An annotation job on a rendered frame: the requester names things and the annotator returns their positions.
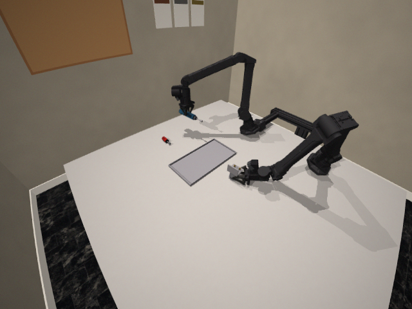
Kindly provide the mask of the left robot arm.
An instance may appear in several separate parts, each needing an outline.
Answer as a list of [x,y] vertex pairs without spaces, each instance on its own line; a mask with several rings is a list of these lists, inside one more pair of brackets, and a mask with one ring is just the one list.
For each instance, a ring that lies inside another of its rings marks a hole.
[[348,136],[348,133],[359,126],[348,111],[328,116],[327,114],[323,114],[311,125],[313,130],[310,135],[282,160],[271,166],[261,167],[259,167],[258,160],[247,162],[247,167],[250,169],[249,180],[258,180],[259,178],[259,181],[268,182],[270,176],[273,181],[282,179],[291,166],[300,161],[300,159],[320,144],[324,144],[320,148],[322,153],[315,153],[310,159],[310,162],[323,173],[326,173],[331,164],[342,159],[340,151],[343,142]]

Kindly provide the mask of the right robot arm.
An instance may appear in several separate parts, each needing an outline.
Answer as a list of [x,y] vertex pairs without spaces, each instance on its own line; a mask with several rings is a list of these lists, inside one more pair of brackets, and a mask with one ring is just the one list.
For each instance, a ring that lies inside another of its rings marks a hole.
[[180,103],[183,104],[183,97],[189,98],[189,96],[191,96],[190,88],[188,88],[189,85],[191,85],[192,83],[202,78],[212,75],[213,73],[224,70],[225,68],[228,68],[230,66],[236,65],[239,62],[240,63],[246,62],[244,77],[243,77],[243,90],[242,90],[241,104],[240,104],[241,107],[238,109],[238,113],[240,116],[239,119],[243,120],[243,125],[240,128],[246,131],[253,132],[255,129],[258,128],[258,125],[254,124],[252,115],[249,113],[248,110],[249,110],[250,92],[251,92],[251,86],[252,86],[252,77],[253,77],[253,71],[254,71],[256,59],[244,53],[237,52],[233,56],[231,55],[230,57],[227,57],[218,62],[215,62],[214,64],[206,66],[198,71],[190,73],[188,74],[189,76],[186,75],[187,77],[184,76],[181,79],[181,85],[172,86],[171,88],[172,97],[175,97],[176,100],[180,100]]

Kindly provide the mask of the red-handled nut driver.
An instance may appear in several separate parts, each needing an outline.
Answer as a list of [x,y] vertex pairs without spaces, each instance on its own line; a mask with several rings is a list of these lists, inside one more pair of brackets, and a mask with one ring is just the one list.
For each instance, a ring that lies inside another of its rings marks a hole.
[[169,145],[171,145],[171,143],[169,142],[169,140],[166,138],[166,137],[162,137],[162,140],[165,142],[165,143],[168,143]]

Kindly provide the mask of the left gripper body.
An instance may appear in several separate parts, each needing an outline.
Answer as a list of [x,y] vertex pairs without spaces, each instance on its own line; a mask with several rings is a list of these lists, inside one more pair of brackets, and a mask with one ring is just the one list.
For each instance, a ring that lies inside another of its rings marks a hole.
[[250,185],[249,171],[250,171],[249,168],[245,169],[244,182],[246,183],[246,182],[248,181],[248,182],[247,182],[247,185]]

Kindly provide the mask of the grey l-shaped bracket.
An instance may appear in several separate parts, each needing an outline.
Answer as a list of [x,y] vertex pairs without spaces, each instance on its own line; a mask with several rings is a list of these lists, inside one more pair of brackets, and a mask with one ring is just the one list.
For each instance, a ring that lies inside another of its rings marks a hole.
[[235,165],[235,164],[233,164],[233,165],[231,166],[231,165],[228,164],[228,166],[227,166],[227,171],[230,172],[230,173],[232,173],[232,174],[235,175],[235,176],[238,176],[238,175],[243,171],[243,169],[241,168],[241,169],[239,170],[239,166],[236,165],[236,166],[234,167],[234,165]]

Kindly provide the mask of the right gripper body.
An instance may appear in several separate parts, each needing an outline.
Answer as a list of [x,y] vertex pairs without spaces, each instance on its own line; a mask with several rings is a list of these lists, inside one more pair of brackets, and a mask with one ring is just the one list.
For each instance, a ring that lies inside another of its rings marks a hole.
[[[182,96],[183,97],[183,96]],[[181,108],[190,108],[190,107],[193,107],[194,106],[194,101],[190,101],[191,100],[191,96],[189,96],[189,98],[188,97],[183,97],[183,104],[181,104],[181,103],[179,103],[179,106],[181,107]]]

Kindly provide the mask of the blue electric nut driver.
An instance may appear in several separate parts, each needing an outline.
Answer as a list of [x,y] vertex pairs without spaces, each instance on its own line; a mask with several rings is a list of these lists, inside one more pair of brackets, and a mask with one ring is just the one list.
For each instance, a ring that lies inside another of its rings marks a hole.
[[[181,113],[182,115],[184,115],[181,109],[179,109],[179,113]],[[190,113],[190,112],[187,112],[187,116],[186,116],[186,117],[188,117],[188,118],[190,118],[190,119],[192,119],[192,120],[199,120],[196,115],[194,115],[194,114],[192,114],[192,113]],[[200,121],[200,122],[203,122],[202,120],[199,120],[199,121]]]

